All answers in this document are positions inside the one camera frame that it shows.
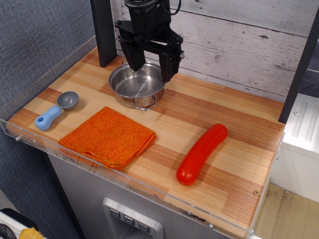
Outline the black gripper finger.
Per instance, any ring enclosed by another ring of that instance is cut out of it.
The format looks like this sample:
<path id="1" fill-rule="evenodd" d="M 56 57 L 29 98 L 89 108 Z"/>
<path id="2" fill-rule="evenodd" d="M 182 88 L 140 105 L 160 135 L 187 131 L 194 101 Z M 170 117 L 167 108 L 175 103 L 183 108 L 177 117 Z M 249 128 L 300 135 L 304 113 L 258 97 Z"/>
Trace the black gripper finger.
<path id="1" fill-rule="evenodd" d="M 134 42 L 120 41 L 122 51 L 133 71 L 138 71 L 145 64 L 144 50 Z"/>
<path id="2" fill-rule="evenodd" d="M 178 73 L 179 58 L 174 54 L 161 53 L 159 63 L 163 82 L 167 83 Z"/>

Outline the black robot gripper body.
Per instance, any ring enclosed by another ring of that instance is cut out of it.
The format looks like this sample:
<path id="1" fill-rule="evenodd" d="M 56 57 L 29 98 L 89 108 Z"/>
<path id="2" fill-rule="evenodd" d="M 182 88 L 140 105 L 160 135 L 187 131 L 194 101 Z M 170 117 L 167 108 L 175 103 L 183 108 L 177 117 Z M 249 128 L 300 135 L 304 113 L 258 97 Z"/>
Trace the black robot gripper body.
<path id="1" fill-rule="evenodd" d="M 130 20 L 118 20 L 115 23 L 119 29 L 120 41 L 134 42 L 145 51 L 161 54 L 167 48 L 172 48 L 171 54 L 183 58 L 181 44 L 183 38 L 170 28 L 171 12 L 169 2 L 125 2 L 129 10 Z"/>

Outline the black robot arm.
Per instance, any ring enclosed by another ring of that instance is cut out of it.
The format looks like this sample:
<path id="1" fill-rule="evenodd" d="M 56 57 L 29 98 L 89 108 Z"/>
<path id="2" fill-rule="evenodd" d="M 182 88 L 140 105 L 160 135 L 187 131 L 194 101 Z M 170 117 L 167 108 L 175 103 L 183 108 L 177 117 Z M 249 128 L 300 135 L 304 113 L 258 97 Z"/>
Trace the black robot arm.
<path id="1" fill-rule="evenodd" d="M 126 0 L 130 20 L 117 21 L 115 27 L 120 33 L 122 52 L 130 66 L 137 71 L 146 63 L 145 52 L 159 56 L 162 80 L 166 83 L 178 73 L 184 52 L 183 38 L 171 27 L 171 17 L 181 7 L 179 2 L 175 12 L 170 11 L 168 0 Z"/>

